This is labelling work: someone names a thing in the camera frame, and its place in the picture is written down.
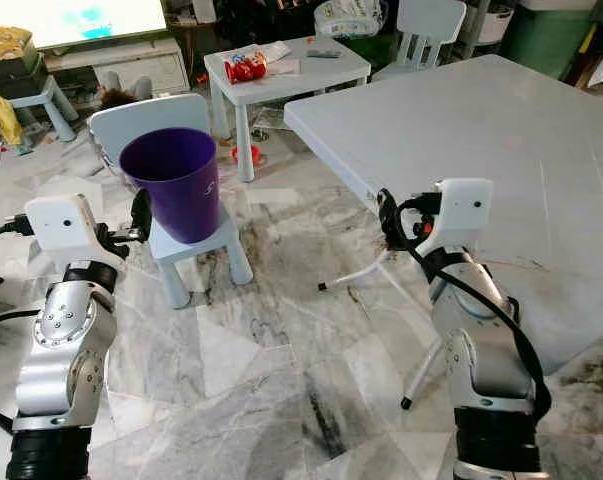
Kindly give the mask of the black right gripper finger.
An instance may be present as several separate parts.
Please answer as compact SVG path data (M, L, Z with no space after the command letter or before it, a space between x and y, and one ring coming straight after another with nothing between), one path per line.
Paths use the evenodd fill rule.
M387 188L377 193L378 219L380 230L385 237L385 247L389 251L406 251L407 239L402 230L400 207Z

